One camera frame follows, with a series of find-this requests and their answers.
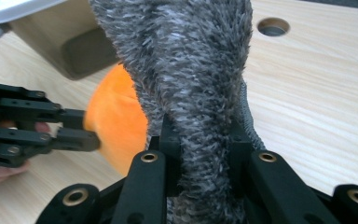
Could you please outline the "grey fuzzy cloth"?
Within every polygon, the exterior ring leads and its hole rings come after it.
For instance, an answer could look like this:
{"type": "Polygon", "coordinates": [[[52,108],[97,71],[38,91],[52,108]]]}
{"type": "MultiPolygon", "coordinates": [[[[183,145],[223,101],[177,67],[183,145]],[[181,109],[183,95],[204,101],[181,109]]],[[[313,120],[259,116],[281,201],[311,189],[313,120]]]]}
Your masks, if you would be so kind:
{"type": "Polygon", "coordinates": [[[242,201],[228,178],[228,133],[254,128],[242,73],[252,36],[250,0],[89,0],[97,22],[130,73],[147,135],[168,117],[181,147],[181,193],[168,224],[242,224],[242,201]]]}

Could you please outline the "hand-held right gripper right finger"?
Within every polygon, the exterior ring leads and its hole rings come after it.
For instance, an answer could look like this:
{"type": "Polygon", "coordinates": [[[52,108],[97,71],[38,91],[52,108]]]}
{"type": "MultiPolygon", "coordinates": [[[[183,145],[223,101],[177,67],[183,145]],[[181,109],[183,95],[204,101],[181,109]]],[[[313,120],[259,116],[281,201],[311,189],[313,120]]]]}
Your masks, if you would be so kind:
{"type": "Polygon", "coordinates": [[[339,224],[283,157],[254,149],[237,121],[229,137],[229,179],[243,200],[244,224],[339,224]]]}

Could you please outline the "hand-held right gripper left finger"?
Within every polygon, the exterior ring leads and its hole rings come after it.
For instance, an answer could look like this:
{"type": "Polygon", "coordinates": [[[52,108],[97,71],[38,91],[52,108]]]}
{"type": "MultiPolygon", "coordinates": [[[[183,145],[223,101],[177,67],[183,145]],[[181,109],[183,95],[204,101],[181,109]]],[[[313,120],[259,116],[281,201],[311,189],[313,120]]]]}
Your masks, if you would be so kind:
{"type": "Polygon", "coordinates": [[[181,190],[181,155],[179,135],[165,115],[160,135],[132,160],[111,224],[166,224],[167,198],[181,190]]]}

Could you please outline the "orange plush toy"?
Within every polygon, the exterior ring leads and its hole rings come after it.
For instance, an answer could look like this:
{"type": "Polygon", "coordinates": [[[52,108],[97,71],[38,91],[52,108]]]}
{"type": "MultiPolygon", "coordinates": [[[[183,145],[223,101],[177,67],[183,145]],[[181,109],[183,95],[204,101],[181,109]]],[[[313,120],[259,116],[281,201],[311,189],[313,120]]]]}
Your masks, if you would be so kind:
{"type": "Polygon", "coordinates": [[[127,175],[133,157],[145,149],[147,119],[122,64],[107,73],[91,96],[84,128],[96,132],[101,154],[121,175],[127,175]]]}

